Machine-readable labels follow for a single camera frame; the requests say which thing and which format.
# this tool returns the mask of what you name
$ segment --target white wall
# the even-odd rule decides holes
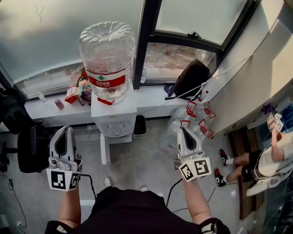
[[[253,112],[276,95],[285,95],[293,78],[293,34],[277,19],[254,56],[212,99],[217,119],[213,131],[230,131],[231,126],[247,122]]]
[[[229,54],[220,64],[214,76],[221,74],[226,69],[235,66],[256,51],[275,23],[282,9],[283,3],[283,0],[261,1],[248,25],[242,32],[241,36]],[[225,74],[219,76],[218,78],[212,79],[204,88],[204,91],[209,91],[205,101],[210,101],[213,99],[217,93],[237,74],[237,72],[244,66],[246,62],[247,60],[240,63],[238,66],[229,70]]]

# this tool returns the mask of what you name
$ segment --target black cable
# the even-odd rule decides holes
[[[182,181],[182,179],[178,180],[178,181],[177,181],[177,182],[171,187],[170,192],[169,192],[169,195],[168,195],[168,199],[167,199],[166,207],[168,207],[169,199],[170,199],[170,196],[171,196],[172,189],[173,189],[177,184],[179,184],[181,181]]]
[[[187,210],[187,209],[188,209],[188,208],[182,208],[182,209],[180,209],[180,210]],[[178,211],[180,211],[180,210],[173,211],[172,213],[178,212]]]
[[[20,225],[20,226],[21,226],[23,229],[25,229],[25,228],[27,228],[27,219],[26,219],[26,216],[24,215],[24,212],[23,212],[22,206],[21,206],[21,204],[20,204],[20,202],[19,202],[19,200],[18,200],[18,198],[17,198],[17,196],[16,196],[16,194],[15,194],[15,190],[14,190],[14,187],[13,187],[12,179],[8,178],[8,177],[5,176],[5,175],[0,175],[0,176],[7,178],[8,181],[9,181],[9,183],[8,183],[9,189],[10,189],[10,191],[13,191],[14,196],[15,196],[15,198],[16,198],[18,204],[19,204],[20,209],[22,210],[22,214],[23,214],[23,217],[24,217],[25,226],[21,226],[21,225]]]
[[[210,195],[210,198],[207,200],[207,203],[209,203],[209,201],[210,201],[210,199],[211,199],[212,195],[214,194],[214,191],[215,191],[215,189],[216,189],[217,187],[219,187],[219,185],[217,185],[216,187],[214,187],[214,190],[212,191],[212,194]]]
[[[18,228],[22,231],[23,234],[26,234],[26,233],[24,232],[24,230],[22,230],[21,226],[18,227]]]
[[[219,187],[219,185],[217,185],[216,187],[214,187],[214,190],[212,191],[212,194],[210,195],[210,198],[207,200],[207,203],[209,203],[210,199],[212,198],[212,195],[214,194],[215,189]]]
[[[92,192],[93,192],[93,195],[95,196],[95,199],[96,199],[95,189],[93,188],[93,185],[92,185],[92,177],[90,175],[86,175],[86,174],[81,174],[81,176],[86,176],[86,177],[89,177],[90,178],[90,180],[91,180],[91,186],[92,186]]]

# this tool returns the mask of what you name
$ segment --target sneaker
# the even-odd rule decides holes
[[[220,171],[218,168],[216,168],[214,170],[214,178],[215,178],[216,183],[219,187],[226,185],[226,182],[224,181],[224,177],[220,174]]]
[[[228,160],[228,156],[226,155],[223,149],[220,149],[219,154],[222,158],[223,166],[227,166],[226,161]]]
[[[147,191],[147,186],[142,185],[138,190],[141,191],[141,192],[146,192]]]
[[[113,187],[113,182],[112,182],[111,177],[109,177],[109,176],[106,176],[105,177],[105,179],[104,179],[104,185],[105,185],[105,188]]]

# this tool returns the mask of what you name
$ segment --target small bottle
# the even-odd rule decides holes
[[[42,93],[37,92],[37,94],[38,94],[39,99],[40,99],[43,103],[48,104],[48,100],[47,100],[47,98],[46,98]]]
[[[141,74],[141,83],[142,84],[145,83],[146,77],[147,77],[147,69],[145,67],[143,67],[142,74]]]
[[[198,98],[198,101],[202,102],[202,100],[205,99],[207,93],[209,93],[209,91],[202,92]]]
[[[59,110],[62,110],[64,108],[64,104],[60,101],[60,99],[55,99],[55,104],[58,107]]]

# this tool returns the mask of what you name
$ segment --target person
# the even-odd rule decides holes
[[[214,178],[219,186],[236,180],[239,176],[243,181],[257,182],[258,177],[274,176],[278,170],[293,162],[293,132],[280,133],[276,128],[276,122],[272,117],[267,121],[271,131],[271,146],[264,150],[244,153],[234,159],[228,158],[225,151],[220,149],[223,166],[237,165],[238,167],[225,178],[220,170],[214,170]]]
[[[92,213],[81,223],[78,187],[63,192],[58,221],[49,221],[45,234],[90,233],[209,233],[229,234],[229,229],[211,211],[198,183],[183,179],[187,207],[192,223],[184,221],[165,206],[164,199],[148,191],[113,187],[105,177],[105,189],[97,194]]]

